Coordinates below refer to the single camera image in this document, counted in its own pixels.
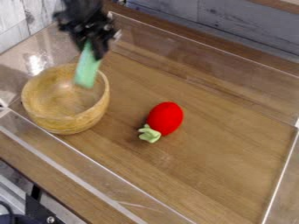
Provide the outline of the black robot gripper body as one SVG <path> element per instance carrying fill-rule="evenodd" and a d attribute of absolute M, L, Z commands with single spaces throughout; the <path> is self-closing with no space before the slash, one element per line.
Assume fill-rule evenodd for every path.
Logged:
<path fill-rule="evenodd" d="M 67 32 L 76 44 L 88 38 L 109 41 L 119 29 L 112 15 L 104 10 L 104 0 L 61 0 L 64 8 L 52 15 L 59 29 Z"/>

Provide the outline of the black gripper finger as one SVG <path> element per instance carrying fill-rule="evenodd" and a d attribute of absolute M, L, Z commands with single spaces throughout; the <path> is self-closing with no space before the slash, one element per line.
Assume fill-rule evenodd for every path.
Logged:
<path fill-rule="evenodd" d="M 89 42 L 91 42 L 92 51 L 93 51 L 96 60 L 101 60 L 103 57 L 105 56 L 108 49 L 109 49 L 108 42 L 111 39 L 112 39 L 111 37 L 91 39 Z"/>
<path fill-rule="evenodd" d="M 80 51 L 83 51 L 85 44 L 91 43 L 89 35 L 72 35 L 72 41 Z"/>

